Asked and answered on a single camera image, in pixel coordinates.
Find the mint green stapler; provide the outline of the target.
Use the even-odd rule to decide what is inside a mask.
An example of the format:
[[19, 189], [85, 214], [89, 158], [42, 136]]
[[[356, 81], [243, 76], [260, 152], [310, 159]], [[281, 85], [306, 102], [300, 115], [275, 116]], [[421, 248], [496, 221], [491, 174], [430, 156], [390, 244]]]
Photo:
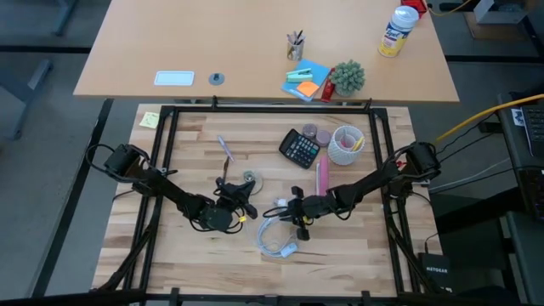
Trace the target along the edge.
[[289, 71], [286, 73], [286, 82], [299, 83], [299, 82], [312, 82], [313, 73], [311, 68], [305, 68], [302, 70]]

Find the white rectangular tray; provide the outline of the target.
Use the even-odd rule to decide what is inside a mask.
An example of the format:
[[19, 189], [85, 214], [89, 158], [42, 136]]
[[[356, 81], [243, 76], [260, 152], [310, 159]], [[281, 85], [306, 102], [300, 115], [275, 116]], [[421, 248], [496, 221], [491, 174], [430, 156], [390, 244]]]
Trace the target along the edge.
[[193, 71], [158, 71], [155, 86], [190, 87], [195, 78]]

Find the metal cup with pens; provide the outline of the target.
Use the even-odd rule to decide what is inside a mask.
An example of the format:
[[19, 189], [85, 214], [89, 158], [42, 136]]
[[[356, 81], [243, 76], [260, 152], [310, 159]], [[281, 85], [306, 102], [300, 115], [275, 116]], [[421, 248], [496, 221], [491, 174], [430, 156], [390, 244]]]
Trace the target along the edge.
[[287, 58], [289, 60], [300, 61], [302, 59], [304, 42], [303, 30], [294, 31], [287, 35]]

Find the red object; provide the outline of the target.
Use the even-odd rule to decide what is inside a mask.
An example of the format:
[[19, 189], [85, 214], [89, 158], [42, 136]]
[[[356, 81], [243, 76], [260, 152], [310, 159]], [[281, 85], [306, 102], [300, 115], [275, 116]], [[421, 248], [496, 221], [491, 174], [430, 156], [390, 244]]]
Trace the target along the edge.
[[428, 11], [428, 6], [425, 0], [400, 0], [400, 3], [403, 6], [414, 8], [418, 12], [419, 18], [422, 18]]

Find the light wooden desk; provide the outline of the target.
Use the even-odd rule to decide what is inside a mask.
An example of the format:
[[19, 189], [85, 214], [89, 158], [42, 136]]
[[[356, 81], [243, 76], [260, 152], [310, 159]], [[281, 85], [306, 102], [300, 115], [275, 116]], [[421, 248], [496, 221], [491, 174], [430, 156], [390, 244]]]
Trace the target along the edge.
[[[287, 35], [303, 30], [303, 57], [365, 70], [356, 99], [456, 102], [432, 19], [416, 23], [399, 55], [378, 46], [400, 0], [111, 0], [75, 88], [80, 97], [284, 99], [295, 68]], [[155, 86], [158, 71], [193, 71], [190, 87]], [[223, 73], [213, 86], [208, 78]]]

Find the black aluminium frame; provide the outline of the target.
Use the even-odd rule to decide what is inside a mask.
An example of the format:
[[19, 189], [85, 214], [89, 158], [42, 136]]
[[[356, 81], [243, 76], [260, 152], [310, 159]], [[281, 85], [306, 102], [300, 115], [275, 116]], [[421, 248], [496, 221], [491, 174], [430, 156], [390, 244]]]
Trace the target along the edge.
[[[86, 148], [89, 149], [93, 145], [97, 145], [104, 131], [105, 123], [109, 116], [114, 99], [106, 99], [102, 105], [99, 117], [93, 129], [91, 139], [88, 142]], [[182, 106], [182, 105], [163, 105], [161, 107], [159, 115], [161, 116], [159, 124], [156, 128], [156, 136], [152, 145], [150, 163], [156, 167], [156, 161], [160, 151], [160, 145], [162, 141], [162, 133], [164, 130], [166, 119], [170, 116], [172, 123], [170, 131], [167, 137], [167, 144], [164, 155], [164, 162], [162, 167], [168, 171], [170, 165], [171, 155], [173, 153], [173, 141], [175, 136], [175, 129], [179, 119], [179, 114], [182, 112], [204, 112], [204, 113], [236, 113], [236, 114], [317, 114], [317, 115], [361, 115], [368, 116], [370, 121], [371, 139], [374, 142], [378, 141], [377, 123], [376, 117], [381, 118], [382, 127], [384, 131], [384, 138], [388, 148], [390, 156], [393, 154], [393, 143], [391, 133], [388, 125], [387, 111], [385, 108], [371, 108], [371, 99], [366, 102], [362, 108], [345, 108], [345, 107], [260, 107], [259, 105], [242, 105], [241, 107], [234, 106], [220, 106], [218, 104], [218, 98], [212, 97], [212, 103], [208, 107], [196, 107], [196, 106]], [[384, 160], [381, 156], [381, 149], [378, 148], [377, 143], [374, 144], [375, 159], [377, 166], [383, 164]], [[71, 192], [69, 194], [65, 209], [61, 214], [59, 225], [54, 234], [53, 242], [48, 249], [45, 262], [38, 275], [36, 285], [30, 298], [20, 300], [5, 300], [2, 301], [3, 306], [128, 306], [130, 303], [140, 303], [145, 305], [148, 301], [166, 301], [168, 299], [170, 306], [182, 306], [183, 302], [243, 302], [243, 303], [260, 303], [262, 305], [279, 306], [281, 303], [300, 302], [300, 303], [317, 303], [317, 302], [330, 302], [330, 303], [342, 303], [353, 302], [355, 297], [326, 297], [326, 296], [286, 296], [286, 295], [206, 295], [206, 294], [182, 294], [179, 288], [174, 287], [171, 292], [166, 294], [148, 293], [147, 286], [151, 272], [151, 259], [153, 258], [153, 252], [155, 249], [156, 235], [158, 233], [160, 212], [162, 210], [162, 203], [165, 197], [158, 196], [156, 198], [156, 206], [151, 216], [150, 224], [144, 228], [145, 222], [145, 208], [151, 197], [141, 195], [139, 214], [135, 224], [135, 234], [133, 234], [133, 244], [130, 248], [130, 252], [126, 258], [122, 261], [120, 267], [112, 274], [110, 279], [102, 286], [91, 289], [89, 292], [73, 293], [66, 295], [45, 296], [48, 283], [52, 273], [54, 272], [55, 265], [62, 246], [64, 245], [65, 237], [73, 219], [73, 214], [79, 202], [82, 188], [87, 180], [89, 169], [91, 168], [85, 161], [85, 153], [83, 155], [82, 164], [80, 165], [74, 184], [72, 185]], [[382, 201], [384, 205], [384, 217], [385, 226], [388, 235], [389, 251], [393, 258], [391, 259], [391, 265], [394, 272], [394, 284], [397, 292], [396, 297], [373, 297], [368, 291], [362, 291], [360, 299], [357, 300], [360, 306], [371, 306], [371, 303], [391, 303], [391, 304], [406, 304], [406, 305], [426, 305], [427, 303], [437, 303], [440, 298], [447, 297], [449, 294], [446, 290], [442, 289], [432, 278], [430, 278], [425, 269], [416, 259], [411, 246], [411, 240], [408, 238], [410, 230], [408, 229], [408, 223], [405, 219], [400, 218], [400, 225], [402, 225], [402, 231], [399, 231], [396, 227], [393, 219], [393, 213], [390, 210], [390, 204], [386, 203], [386, 194], [390, 195], [388, 188], [383, 187], [380, 189], [382, 195]], [[405, 215], [405, 200], [408, 197], [401, 196], [394, 198], [400, 207], [398, 209], [399, 217], [406, 217]], [[142, 275], [140, 277], [139, 288], [131, 288], [133, 281], [133, 273], [135, 269], [135, 262], [141, 251], [147, 247]], [[409, 272], [411, 273], [411, 283], [413, 291], [405, 292], [403, 285], [401, 284], [401, 272], [400, 261], [398, 256], [398, 248], [403, 252], [406, 260], [409, 264]]]

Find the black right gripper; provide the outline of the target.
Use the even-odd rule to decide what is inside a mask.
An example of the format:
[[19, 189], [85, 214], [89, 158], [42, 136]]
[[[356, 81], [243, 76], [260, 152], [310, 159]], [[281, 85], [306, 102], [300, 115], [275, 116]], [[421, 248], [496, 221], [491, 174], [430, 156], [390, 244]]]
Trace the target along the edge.
[[326, 195], [305, 197], [301, 188], [293, 186], [292, 194], [294, 198], [286, 204], [286, 208], [271, 208], [263, 213], [263, 217], [291, 220], [297, 226], [297, 238], [301, 241], [310, 239], [306, 219], [340, 213], [341, 203], [337, 199], [337, 187], [327, 190]]

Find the yellow disinfectant wipes canister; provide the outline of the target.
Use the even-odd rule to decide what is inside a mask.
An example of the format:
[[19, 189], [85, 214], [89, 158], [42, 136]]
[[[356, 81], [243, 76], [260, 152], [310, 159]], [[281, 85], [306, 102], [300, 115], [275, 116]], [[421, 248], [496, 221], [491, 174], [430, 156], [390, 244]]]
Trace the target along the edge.
[[385, 57], [396, 57], [418, 21], [419, 13], [415, 8], [397, 7], [386, 26], [378, 52]]

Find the black network switch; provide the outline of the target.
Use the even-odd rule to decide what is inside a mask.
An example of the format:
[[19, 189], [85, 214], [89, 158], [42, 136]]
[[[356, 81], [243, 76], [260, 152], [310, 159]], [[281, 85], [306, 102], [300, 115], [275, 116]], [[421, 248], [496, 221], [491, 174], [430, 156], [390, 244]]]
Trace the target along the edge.
[[444, 255], [420, 252], [418, 258], [427, 275], [432, 278], [442, 289], [453, 293], [451, 288], [450, 260]]

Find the pink ruler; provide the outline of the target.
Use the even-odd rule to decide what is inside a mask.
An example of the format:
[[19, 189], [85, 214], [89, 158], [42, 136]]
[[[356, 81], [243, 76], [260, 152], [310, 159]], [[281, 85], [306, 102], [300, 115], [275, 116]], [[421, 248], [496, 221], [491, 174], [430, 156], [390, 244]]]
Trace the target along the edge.
[[325, 196], [329, 189], [329, 159], [327, 156], [322, 156], [316, 164], [316, 194]]

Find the black calculator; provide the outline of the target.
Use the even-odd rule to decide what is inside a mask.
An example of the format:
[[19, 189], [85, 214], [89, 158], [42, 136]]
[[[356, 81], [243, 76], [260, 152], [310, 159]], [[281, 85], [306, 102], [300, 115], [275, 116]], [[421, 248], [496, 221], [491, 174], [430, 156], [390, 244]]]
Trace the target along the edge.
[[281, 141], [279, 152], [289, 161], [309, 169], [320, 152], [320, 147], [312, 140], [291, 129]]

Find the orange sticky note pad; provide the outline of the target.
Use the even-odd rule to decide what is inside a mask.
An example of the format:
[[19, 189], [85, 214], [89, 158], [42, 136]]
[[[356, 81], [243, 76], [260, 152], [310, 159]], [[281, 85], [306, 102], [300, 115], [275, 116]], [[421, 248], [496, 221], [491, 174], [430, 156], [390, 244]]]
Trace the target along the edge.
[[319, 89], [320, 87], [314, 83], [314, 82], [311, 82], [311, 81], [305, 81], [305, 82], [300, 82], [297, 87], [296, 87], [296, 90], [301, 93], [304, 97], [312, 97]]

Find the green cactus plant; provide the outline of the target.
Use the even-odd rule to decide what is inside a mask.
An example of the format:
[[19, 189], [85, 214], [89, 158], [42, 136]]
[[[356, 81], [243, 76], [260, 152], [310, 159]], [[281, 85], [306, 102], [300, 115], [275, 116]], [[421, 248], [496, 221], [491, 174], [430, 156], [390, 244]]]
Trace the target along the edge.
[[365, 85], [365, 70], [360, 63], [351, 59], [336, 65], [329, 79], [335, 86], [334, 90], [338, 95], [349, 97], [360, 91]]

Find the red stapler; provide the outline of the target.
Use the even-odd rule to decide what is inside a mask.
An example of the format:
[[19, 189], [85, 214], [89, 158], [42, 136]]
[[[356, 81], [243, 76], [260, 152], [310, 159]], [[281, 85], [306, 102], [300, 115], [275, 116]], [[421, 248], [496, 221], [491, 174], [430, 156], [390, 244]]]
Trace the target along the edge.
[[320, 100], [325, 103], [330, 103], [332, 100], [332, 94], [334, 93], [335, 84], [332, 82], [332, 74], [335, 72], [335, 68], [331, 68], [329, 75], [327, 76], [325, 86], [322, 91]]

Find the yellow sticky note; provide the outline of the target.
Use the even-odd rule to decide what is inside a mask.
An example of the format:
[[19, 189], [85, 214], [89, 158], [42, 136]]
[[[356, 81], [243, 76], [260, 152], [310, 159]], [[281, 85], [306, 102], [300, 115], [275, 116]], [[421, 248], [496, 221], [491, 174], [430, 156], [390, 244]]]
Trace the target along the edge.
[[161, 116], [158, 113], [146, 111], [142, 116], [139, 125], [143, 128], [156, 129], [159, 124], [160, 118]]

